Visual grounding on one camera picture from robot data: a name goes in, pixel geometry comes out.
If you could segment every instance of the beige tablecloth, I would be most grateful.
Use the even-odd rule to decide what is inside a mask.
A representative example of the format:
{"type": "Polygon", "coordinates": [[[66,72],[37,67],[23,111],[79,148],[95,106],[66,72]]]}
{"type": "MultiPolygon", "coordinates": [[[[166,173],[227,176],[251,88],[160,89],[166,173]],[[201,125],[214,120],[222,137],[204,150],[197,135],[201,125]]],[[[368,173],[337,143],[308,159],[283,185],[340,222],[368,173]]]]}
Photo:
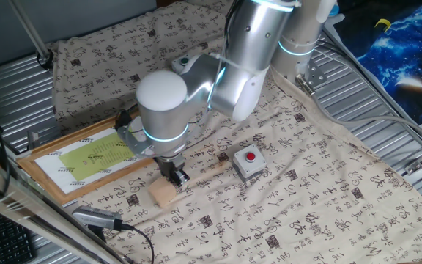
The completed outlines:
{"type": "MultiPolygon", "coordinates": [[[[190,2],[205,7],[176,3],[52,46],[54,105],[65,133],[131,104],[141,78],[171,59],[219,50],[229,2],[190,2]]],[[[79,203],[117,211],[148,234],[156,263],[422,260],[421,195],[285,79],[268,74],[245,122],[210,114],[184,152],[191,180],[169,207],[160,209],[147,191],[160,177],[155,164],[79,203]],[[267,168],[242,183],[229,157],[250,144],[267,168]]],[[[137,233],[107,231],[106,237],[118,252],[148,263],[148,244],[137,233]]]]}

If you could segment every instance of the keyboard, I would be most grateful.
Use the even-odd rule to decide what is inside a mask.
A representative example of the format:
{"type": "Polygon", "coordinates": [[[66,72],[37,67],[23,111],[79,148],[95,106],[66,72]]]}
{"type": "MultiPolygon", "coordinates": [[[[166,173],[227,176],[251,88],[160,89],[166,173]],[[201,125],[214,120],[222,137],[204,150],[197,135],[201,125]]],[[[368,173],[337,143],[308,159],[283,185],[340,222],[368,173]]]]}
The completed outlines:
{"type": "Polygon", "coordinates": [[[0,215],[0,264],[27,263],[34,253],[29,231],[0,215]]]}

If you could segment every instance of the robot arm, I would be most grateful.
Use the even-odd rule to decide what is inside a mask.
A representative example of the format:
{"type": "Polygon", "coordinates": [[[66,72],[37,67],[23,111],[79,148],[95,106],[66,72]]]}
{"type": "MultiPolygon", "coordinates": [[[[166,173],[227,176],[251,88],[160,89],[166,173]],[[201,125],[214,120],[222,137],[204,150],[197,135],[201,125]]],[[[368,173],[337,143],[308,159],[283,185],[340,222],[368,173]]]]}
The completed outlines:
{"type": "MultiPolygon", "coordinates": [[[[206,107],[236,121],[251,114],[284,27],[299,5],[298,1],[236,0],[221,55],[198,55],[178,74],[157,71],[141,81],[136,94],[144,133],[161,173],[176,186],[189,179],[182,170],[181,150],[190,118],[206,107]]],[[[134,139],[128,140],[132,136],[125,127],[118,131],[134,153],[142,149],[134,139]]]]}

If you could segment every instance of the cable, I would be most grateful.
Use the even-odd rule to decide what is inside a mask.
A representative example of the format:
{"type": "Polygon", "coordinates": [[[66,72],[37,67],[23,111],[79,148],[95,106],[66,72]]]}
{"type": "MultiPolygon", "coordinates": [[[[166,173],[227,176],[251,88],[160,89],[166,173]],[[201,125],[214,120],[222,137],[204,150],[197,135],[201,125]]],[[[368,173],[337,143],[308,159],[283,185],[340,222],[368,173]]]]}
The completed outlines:
{"type": "Polygon", "coordinates": [[[129,224],[122,224],[122,230],[132,230],[132,231],[136,231],[137,233],[139,233],[139,235],[142,235],[146,238],[147,243],[149,243],[149,246],[151,247],[151,264],[154,264],[154,246],[152,246],[152,242],[151,240],[147,237],[146,234],[144,234],[142,231],[136,229],[133,226],[130,226],[129,224]]]}
{"type": "Polygon", "coordinates": [[[416,125],[413,122],[410,122],[406,119],[403,119],[401,117],[391,117],[391,116],[378,116],[378,117],[367,117],[360,120],[351,120],[351,121],[341,121],[330,115],[327,110],[322,106],[320,103],[320,100],[315,96],[315,94],[312,95],[312,99],[314,100],[316,106],[320,109],[320,111],[332,122],[340,124],[340,125],[358,125],[361,123],[367,123],[372,121],[379,121],[379,120],[389,120],[393,122],[400,122],[405,125],[410,126],[412,129],[414,129],[420,136],[422,136],[422,128],[420,128],[418,125],[416,125]]]}
{"type": "MultiPolygon", "coordinates": [[[[333,58],[327,54],[325,54],[325,52],[321,52],[318,51],[317,49],[315,49],[316,52],[318,52],[319,54],[327,57],[328,59],[332,59],[336,62],[341,63],[342,65],[348,67],[352,72],[356,73],[359,77],[363,78],[361,76],[361,74],[359,74],[358,71],[353,70],[347,63],[342,62],[339,59],[333,58]]],[[[320,103],[319,99],[317,97],[315,97],[314,95],[312,95],[312,98],[315,101],[315,104],[319,107],[320,111],[322,111],[322,113],[332,122],[338,123],[340,125],[355,125],[355,124],[359,124],[359,123],[364,123],[364,122],[371,122],[371,121],[378,121],[378,120],[390,120],[390,121],[394,121],[394,122],[400,122],[403,123],[405,125],[408,125],[411,127],[411,129],[415,130],[416,133],[418,133],[420,136],[422,136],[422,128],[420,128],[418,125],[416,125],[413,122],[410,122],[402,117],[389,117],[389,116],[378,116],[378,117],[368,117],[365,119],[361,119],[361,120],[353,120],[353,121],[340,121],[334,117],[332,117],[330,114],[328,114],[325,110],[325,108],[323,108],[322,104],[320,103]]]]}

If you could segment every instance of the galaxy picture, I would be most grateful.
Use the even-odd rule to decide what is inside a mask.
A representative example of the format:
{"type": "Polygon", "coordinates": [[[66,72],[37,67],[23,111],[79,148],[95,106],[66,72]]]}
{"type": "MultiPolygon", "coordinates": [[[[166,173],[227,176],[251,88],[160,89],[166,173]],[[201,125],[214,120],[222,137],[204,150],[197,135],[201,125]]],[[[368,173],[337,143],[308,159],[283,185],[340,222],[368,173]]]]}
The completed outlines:
{"type": "Polygon", "coordinates": [[[406,113],[422,124],[422,7],[392,23],[358,60],[406,113]]]}

